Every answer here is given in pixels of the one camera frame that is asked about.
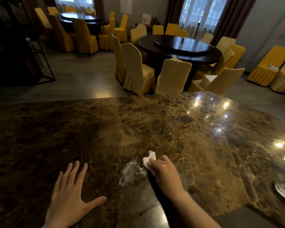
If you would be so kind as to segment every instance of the white tissue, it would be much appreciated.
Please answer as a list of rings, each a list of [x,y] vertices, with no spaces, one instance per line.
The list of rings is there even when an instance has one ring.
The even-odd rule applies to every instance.
[[[149,150],[149,157],[143,158],[143,164],[147,170],[151,170],[150,167],[147,165],[147,162],[149,161],[150,158],[153,158],[153,160],[156,160],[156,155],[155,155],[155,152]]]

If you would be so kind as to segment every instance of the poster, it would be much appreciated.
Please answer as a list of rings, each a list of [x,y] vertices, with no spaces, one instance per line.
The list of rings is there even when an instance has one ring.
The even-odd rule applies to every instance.
[[[132,0],[120,0],[120,11],[125,14],[132,14]]]
[[[142,15],[143,15],[142,23],[151,25],[152,15],[149,14],[142,14]]]

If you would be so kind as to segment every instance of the marble countertop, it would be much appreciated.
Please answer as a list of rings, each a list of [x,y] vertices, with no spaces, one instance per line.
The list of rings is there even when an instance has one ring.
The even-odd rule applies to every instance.
[[[41,227],[59,171],[76,160],[89,166],[83,200],[108,201],[75,227],[168,227],[140,174],[148,150],[172,160],[211,216],[250,204],[285,226],[272,190],[285,173],[285,122],[194,92],[0,106],[0,227]]]

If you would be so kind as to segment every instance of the white curtain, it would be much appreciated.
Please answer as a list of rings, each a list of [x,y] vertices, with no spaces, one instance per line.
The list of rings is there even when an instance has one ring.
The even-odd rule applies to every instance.
[[[188,37],[200,40],[205,33],[213,34],[227,0],[185,0],[180,28]]]
[[[59,12],[64,12],[64,6],[72,6],[77,9],[78,13],[84,13],[87,7],[94,9],[94,0],[55,0]]]

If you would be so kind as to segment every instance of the wall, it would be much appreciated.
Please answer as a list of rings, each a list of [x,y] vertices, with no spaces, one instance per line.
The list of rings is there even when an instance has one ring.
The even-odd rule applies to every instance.
[[[161,24],[164,23],[168,0],[132,0],[132,14],[128,18],[128,34],[135,28],[135,23],[141,23],[143,14],[157,17]],[[120,26],[123,13],[120,12],[120,0],[104,0],[105,16],[109,18],[110,11],[115,12],[116,27]]]
[[[251,72],[274,46],[285,46],[285,0],[257,0],[236,44],[246,48],[237,67]]]

